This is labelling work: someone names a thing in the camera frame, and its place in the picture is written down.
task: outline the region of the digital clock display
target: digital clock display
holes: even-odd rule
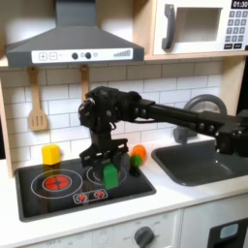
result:
[[[232,0],[232,9],[248,9],[248,1]]]

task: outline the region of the orange ball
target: orange ball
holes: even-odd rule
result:
[[[144,161],[146,159],[146,150],[144,146],[141,144],[136,145],[132,150],[131,156],[134,156],[134,155],[140,155],[142,160]]]

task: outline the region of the wooden utensil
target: wooden utensil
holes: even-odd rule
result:
[[[31,94],[33,109],[28,116],[28,125],[32,131],[41,131],[47,128],[47,117],[41,110],[40,95],[38,86],[38,74],[37,68],[28,69],[28,74],[31,82]]]
[[[89,92],[89,67],[81,66],[81,101],[85,101],[85,94]]]

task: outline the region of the white countertop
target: white countertop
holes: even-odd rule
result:
[[[0,162],[0,247],[18,247],[49,240],[63,235],[80,233],[197,203],[209,202],[248,192],[248,176],[197,187],[184,187],[174,183],[153,161],[150,153],[167,143],[147,143],[149,154],[143,173],[147,176],[157,193],[130,201],[123,201],[88,210],[78,211],[30,223],[19,221],[16,183],[9,179],[5,161]]]

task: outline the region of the microwave keypad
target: microwave keypad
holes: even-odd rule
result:
[[[246,31],[248,11],[230,11],[224,49],[241,49]]]

